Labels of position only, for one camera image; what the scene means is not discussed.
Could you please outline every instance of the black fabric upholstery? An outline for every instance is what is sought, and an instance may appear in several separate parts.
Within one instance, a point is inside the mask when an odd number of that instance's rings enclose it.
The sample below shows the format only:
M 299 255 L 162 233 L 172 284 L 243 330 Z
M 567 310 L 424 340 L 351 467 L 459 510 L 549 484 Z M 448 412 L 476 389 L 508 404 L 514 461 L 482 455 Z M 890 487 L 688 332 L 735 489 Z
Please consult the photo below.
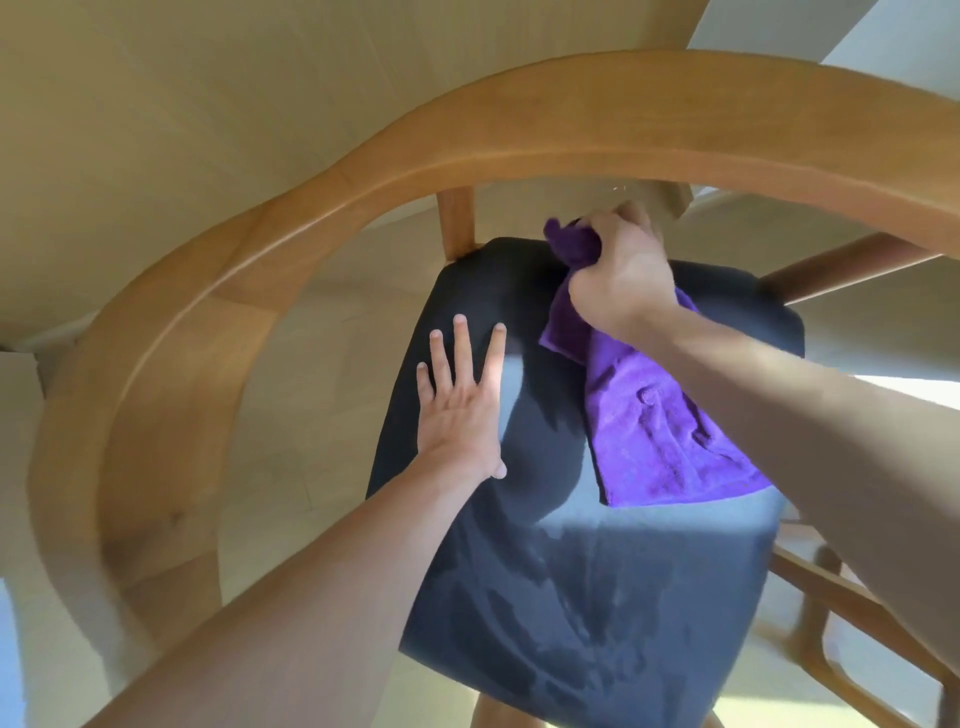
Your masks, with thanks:
M 742 271 L 673 263 L 704 315 L 798 355 L 800 318 Z M 699 726 L 746 635 L 782 498 L 611 509 L 600 502 L 584 370 L 537 343 L 565 267 L 497 239 L 437 279 L 380 433 L 368 496 L 416 454 L 427 334 L 468 316 L 476 371 L 509 329 L 501 434 L 509 474 L 470 499 L 437 553 L 401 649 L 558 726 Z

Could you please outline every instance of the hand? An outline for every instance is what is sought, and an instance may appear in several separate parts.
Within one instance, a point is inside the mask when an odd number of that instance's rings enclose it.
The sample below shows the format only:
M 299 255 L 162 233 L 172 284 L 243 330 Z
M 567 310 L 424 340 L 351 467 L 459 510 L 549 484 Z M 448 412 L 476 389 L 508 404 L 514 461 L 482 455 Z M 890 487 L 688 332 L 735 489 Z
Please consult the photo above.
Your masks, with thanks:
M 678 306 L 673 272 L 650 216 L 633 202 L 594 212 L 578 225 L 600 236 L 600 259 L 570 279 L 570 300 L 584 321 L 614 338 L 637 317 Z
M 507 474 L 507 467 L 500 459 L 500 440 L 496 433 L 506 343 L 507 328 L 497 324 L 487 348 L 483 376 L 477 384 L 473 378 L 467 317 L 457 314 L 453 317 L 456 383 L 446 361 L 444 335 L 438 330 L 430 332 L 436 392 L 430 384 L 426 364 L 417 365 L 417 391 L 420 395 L 418 452 L 421 455 L 438 453 L 458 460 L 469 466 L 472 472 L 476 471 L 478 483 L 488 477 L 502 478 Z

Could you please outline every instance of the wrist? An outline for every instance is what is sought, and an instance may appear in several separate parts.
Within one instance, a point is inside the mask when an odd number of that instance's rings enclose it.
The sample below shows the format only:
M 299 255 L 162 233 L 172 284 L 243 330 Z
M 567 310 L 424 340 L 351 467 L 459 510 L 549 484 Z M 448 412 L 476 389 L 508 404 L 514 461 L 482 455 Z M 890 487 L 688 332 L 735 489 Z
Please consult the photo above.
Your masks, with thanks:
M 462 483 L 471 488 L 476 488 L 490 476 L 480 458 L 471 450 L 452 445 L 442 445 L 418 453 L 410 468 L 435 473 L 443 480 L 457 485 Z
M 642 351 L 653 340 L 669 339 L 679 334 L 690 314 L 692 311 L 678 303 L 639 306 L 618 317 L 606 333 Z

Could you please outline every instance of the chair backrest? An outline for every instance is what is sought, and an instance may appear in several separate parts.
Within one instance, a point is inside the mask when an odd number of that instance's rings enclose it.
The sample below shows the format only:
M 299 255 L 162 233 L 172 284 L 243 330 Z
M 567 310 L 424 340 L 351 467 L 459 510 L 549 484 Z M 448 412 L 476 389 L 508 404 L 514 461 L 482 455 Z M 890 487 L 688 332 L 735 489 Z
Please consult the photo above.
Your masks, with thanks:
M 50 576 L 118 674 L 219 607 L 217 489 L 251 365 L 317 265 L 395 206 L 542 175 L 691 181 L 960 256 L 958 172 L 960 106 L 805 62 L 603 53 L 452 91 L 185 243 L 103 310 L 36 441 L 29 494 Z M 468 194 L 441 199 L 450 256 L 471 244 Z

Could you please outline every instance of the purple towel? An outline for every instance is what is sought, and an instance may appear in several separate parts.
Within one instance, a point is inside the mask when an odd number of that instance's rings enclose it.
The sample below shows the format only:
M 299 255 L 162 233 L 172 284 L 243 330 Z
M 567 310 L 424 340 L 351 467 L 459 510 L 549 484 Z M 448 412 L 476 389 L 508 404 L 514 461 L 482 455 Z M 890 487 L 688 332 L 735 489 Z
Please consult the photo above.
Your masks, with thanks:
M 600 256 L 600 238 L 590 228 L 563 228 L 552 219 L 543 234 L 571 275 Z M 701 503 L 769 486 L 659 364 L 580 318 L 569 281 L 550 306 L 540 344 L 587 367 L 590 443 L 608 505 Z M 697 310 L 679 288 L 677 301 Z

